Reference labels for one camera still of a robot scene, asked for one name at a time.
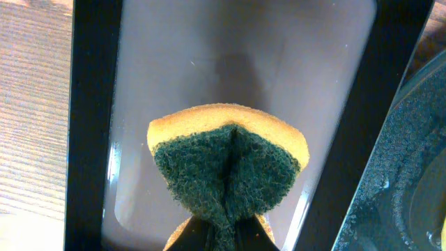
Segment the yellow green sponge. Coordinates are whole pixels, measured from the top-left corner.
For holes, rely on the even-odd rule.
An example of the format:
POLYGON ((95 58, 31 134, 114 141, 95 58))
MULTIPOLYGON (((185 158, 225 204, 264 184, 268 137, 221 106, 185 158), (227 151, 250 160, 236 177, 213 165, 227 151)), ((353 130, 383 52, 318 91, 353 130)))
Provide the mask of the yellow green sponge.
POLYGON ((277 117, 237 104, 184 109, 151 121, 148 148, 172 197, 191 213, 165 248, 185 244, 198 222, 207 250, 236 250, 245 222, 272 240, 264 215, 280 204, 309 162, 304 135, 277 117))

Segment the yellow plate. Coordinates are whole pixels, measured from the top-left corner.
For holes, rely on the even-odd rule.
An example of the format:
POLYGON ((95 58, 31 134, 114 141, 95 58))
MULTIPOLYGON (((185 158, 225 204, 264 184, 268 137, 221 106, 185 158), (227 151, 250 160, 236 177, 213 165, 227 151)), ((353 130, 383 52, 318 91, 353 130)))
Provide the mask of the yellow plate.
POLYGON ((443 228, 440 235, 440 247, 442 251, 446 251, 446 222, 443 223, 443 228))

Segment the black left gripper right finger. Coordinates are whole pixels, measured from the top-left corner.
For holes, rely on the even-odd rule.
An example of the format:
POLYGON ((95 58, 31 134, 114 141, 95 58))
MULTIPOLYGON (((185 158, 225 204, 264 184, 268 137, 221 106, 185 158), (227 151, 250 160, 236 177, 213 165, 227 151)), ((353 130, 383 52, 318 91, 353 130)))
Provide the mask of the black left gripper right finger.
POLYGON ((263 215, 237 221, 236 251, 279 251, 268 221, 263 215))

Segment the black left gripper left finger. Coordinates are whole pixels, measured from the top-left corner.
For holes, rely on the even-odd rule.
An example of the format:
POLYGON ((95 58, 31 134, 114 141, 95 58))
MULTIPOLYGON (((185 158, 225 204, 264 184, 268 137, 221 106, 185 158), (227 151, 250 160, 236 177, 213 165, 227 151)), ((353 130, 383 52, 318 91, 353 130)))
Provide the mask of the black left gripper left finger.
POLYGON ((211 251, 213 226, 195 216, 184 221, 166 243, 166 251, 211 251))

